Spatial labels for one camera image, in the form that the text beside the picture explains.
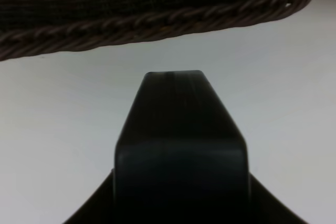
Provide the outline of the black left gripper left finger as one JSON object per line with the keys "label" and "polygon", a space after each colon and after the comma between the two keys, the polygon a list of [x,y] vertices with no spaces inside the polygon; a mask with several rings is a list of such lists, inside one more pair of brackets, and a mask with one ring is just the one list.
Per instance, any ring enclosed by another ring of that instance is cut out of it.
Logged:
{"label": "black left gripper left finger", "polygon": [[114,169],[91,197],[65,224],[112,224],[114,213]]}

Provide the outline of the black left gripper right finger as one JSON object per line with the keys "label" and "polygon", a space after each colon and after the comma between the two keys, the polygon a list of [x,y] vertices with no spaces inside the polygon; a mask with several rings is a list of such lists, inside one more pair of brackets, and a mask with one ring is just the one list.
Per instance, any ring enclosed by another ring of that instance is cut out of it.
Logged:
{"label": "black left gripper right finger", "polygon": [[306,224],[299,216],[287,208],[271,194],[252,174],[251,185],[251,223],[256,224]]}

